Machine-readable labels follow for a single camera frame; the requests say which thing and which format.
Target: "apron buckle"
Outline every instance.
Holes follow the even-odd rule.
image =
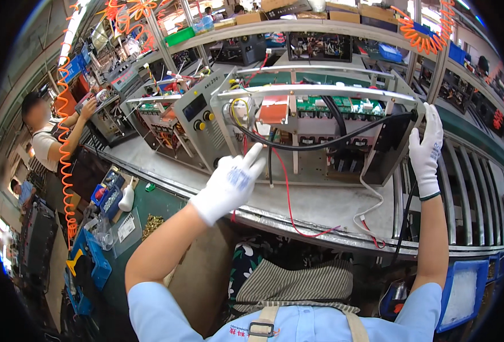
[[[269,332],[267,333],[255,333],[255,332],[252,332],[252,326],[253,325],[260,325],[260,326],[263,326],[263,327],[269,327]],[[273,323],[263,323],[263,322],[250,322],[250,325],[248,326],[248,334],[252,335],[252,336],[260,336],[260,337],[272,337],[273,336],[273,332],[275,330],[275,325]]]

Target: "green plastic bin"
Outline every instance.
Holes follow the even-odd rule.
[[[183,30],[170,34],[165,38],[165,41],[168,46],[173,46],[193,37],[195,37],[195,31],[193,30],[193,27],[186,27]]]

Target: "white glove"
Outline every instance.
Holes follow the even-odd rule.
[[[426,113],[426,128],[423,141],[420,144],[420,133],[413,128],[410,133],[410,160],[413,172],[416,175],[417,186],[420,191],[420,200],[425,201],[440,194],[438,181],[436,180],[436,167],[444,131],[442,121],[434,105],[424,103]]]
[[[189,199],[208,226],[248,202],[254,182],[265,166],[265,158],[256,161],[261,149],[262,144],[255,143],[244,158],[242,155],[221,158],[206,188]]]

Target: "light blue shirt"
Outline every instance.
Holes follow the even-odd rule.
[[[429,283],[410,294],[394,323],[380,318],[360,320],[371,342],[433,341],[441,310],[442,289]],[[156,282],[134,285],[128,293],[132,326],[140,342],[203,341],[194,331],[165,286]],[[209,342],[248,340],[250,322],[260,311],[224,325]],[[352,341],[345,315],[334,308],[320,306],[283,306],[275,318],[276,336],[271,342]]]
[[[20,185],[21,193],[18,195],[18,204],[22,206],[31,196],[31,190],[34,188],[29,181],[24,181]]]

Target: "yellow tool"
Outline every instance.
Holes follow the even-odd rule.
[[[78,253],[75,255],[75,258],[73,260],[66,260],[66,264],[68,265],[68,268],[71,271],[71,274],[74,275],[75,277],[75,264],[78,262],[78,259],[80,256],[83,255],[83,250],[79,249]]]

